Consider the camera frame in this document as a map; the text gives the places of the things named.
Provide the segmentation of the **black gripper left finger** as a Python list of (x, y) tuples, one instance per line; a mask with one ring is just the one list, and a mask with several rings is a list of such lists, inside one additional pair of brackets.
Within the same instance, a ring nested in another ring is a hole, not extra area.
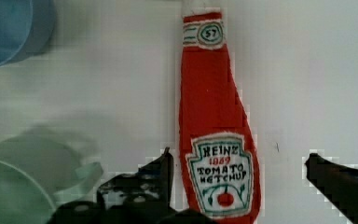
[(47, 224), (217, 224), (205, 215), (170, 206), (173, 156), (168, 148), (135, 174), (117, 175), (101, 184), (97, 201), (60, 206)]

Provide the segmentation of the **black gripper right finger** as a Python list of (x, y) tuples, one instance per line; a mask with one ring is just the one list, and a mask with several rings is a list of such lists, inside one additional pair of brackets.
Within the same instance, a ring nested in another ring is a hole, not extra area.
[(317, 153), (305, 161), (306, 178), (348, 220), (358, 224), (358, 169), (333, 163)]

